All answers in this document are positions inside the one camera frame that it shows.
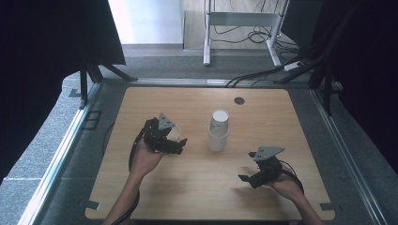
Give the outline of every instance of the human arm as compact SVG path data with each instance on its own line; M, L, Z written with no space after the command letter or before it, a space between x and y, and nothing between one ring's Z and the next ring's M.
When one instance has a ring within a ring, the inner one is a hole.
M103 221L103 225L114 223L131 208L144 177L156 168L164 155L166 154L163 152L151 151L144 143L144 139L138 142L126 184ZM126 218L121 224L129 224L129 221L130 219Z
M283 169L291 172L290 169L283 165ZM296 182L286 174L281 174L274 182L267 183L278 194L293 202L297 207L301 218L306 225L322 225L324 224L319 215L314 211L308 202L307 197L301 191Z

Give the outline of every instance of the wooden tabletop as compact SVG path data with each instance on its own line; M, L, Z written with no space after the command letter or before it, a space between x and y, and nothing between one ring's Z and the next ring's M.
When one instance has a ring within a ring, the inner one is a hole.
M243 98L244 104L235 103ZM225 149L207 149L212 113L229 113ZM167 155L147 175L133 218L148 219L300 219L295 205L269 187L252 188L238 174L259 170L249 152L259 146L285 150L277 158L288 162L303 183L314 210L324 220L334 218L328 193L314 162L291 99L285 90L240 88L131 87L126 91L87 208L88 218L105 218L124 186L132 142L145 120L164 113L188 138L181 155Z

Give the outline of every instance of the cable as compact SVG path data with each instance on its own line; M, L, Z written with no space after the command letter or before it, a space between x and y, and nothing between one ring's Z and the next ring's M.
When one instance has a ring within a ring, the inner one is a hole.
M298 61L298 60L299 60L299 57L297 56L297 57L293 58L292 60L288 61L287 63L285 63L284 65L282 65L282 66L280 66L280 67L276 67L276 68L273 68L273 69L267 70L267 71L256 72L256 73L252 73L252 74L248 74L248 75L243 75L243 76L235 77L234 79L232 79L231 81L229 81L229 82L225 85L225 87L228 87L228 85L229 85L230 83L232 83L233 81L235 81L235 82L234 82L234 84L232 85L232 87L236 87L237 84L238 84L240 81L242 81L242 80L249 79L249 78L255 78L255 77L262 76L262 75L268 75L268 74L270 74L270 73L277 72L277 71L283 69L284 66L289 65L289 64L291 64L291 63L293 63L293 62L296 62L296 61Z
M109 134L109 132L111 131L111 129L114 127L114 125L115 125L115 122L113 122L113 123L106 129L105 135L104 135L104 137L103 137L103 139L102 139L102 156L103 156L103 157L105 156L105 141L106 141L106 138L108 137L108 134Z

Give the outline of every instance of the white wall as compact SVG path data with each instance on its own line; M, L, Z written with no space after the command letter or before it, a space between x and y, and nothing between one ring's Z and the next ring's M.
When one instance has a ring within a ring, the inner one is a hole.
M180 44L181 0L109 0L122 44Z

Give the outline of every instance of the cup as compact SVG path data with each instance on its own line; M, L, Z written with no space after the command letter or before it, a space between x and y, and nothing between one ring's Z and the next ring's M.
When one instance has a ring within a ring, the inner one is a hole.
M216 137L223 137L228 133L229 114L225 110L216 110L211 117L209 132Z
M167 140L178 142L180 135L181 135L181 129L177 125L175 125L174 127L172 127L172 130L170 130L166 138Z
M213 135L209 130L207 132L207 147L208 147L208 149L210 149L211 151L214 151L214 152L221 152L226 146L227 138L228 138L228 131L226 134L219 137L219 136Z

